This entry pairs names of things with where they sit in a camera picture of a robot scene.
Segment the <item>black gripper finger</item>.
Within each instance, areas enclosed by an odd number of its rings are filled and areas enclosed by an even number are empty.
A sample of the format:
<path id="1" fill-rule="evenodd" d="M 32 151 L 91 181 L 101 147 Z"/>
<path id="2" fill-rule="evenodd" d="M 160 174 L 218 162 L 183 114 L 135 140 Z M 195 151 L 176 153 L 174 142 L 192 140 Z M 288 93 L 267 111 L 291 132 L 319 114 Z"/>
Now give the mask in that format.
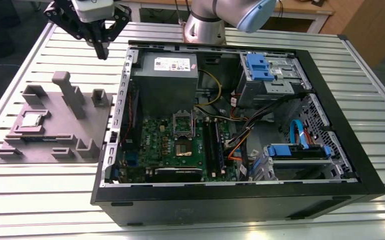
<path id="1" fill-rule="evenodd" d="M 76 14 L 72 1 L 53 0 L 45 11 L 48 19 L 76 39 L 84 39 L 93 47 L 97 58 L 103 59 L 101 21 L 84 23 Z"/>
<path id="2" fill-rule="evenodd" d="M 116 4 L 113 12 L 113 24 L 107 28 L 105 23 L 101 23 L 101 54 L 100 59 L 108 57 L 108 45 L 117 38 L 120 32 L 131 21 L 131 8 Z"/>

